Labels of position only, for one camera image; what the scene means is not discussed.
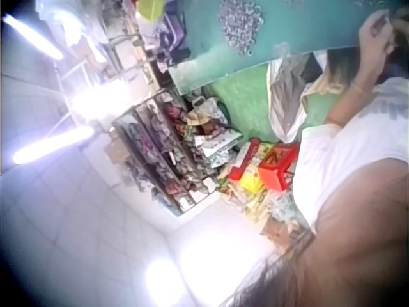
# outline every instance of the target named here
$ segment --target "dark hair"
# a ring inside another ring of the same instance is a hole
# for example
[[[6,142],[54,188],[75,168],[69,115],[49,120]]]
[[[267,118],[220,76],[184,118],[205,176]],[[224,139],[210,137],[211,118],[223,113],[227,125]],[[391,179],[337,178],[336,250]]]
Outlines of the dark hair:
[[[300,255],[313,241],[306,230],[285,255],[272,255],[258,263],[235,293],[220,307],[293,307],[302,306],[304,275],[297,270]]]

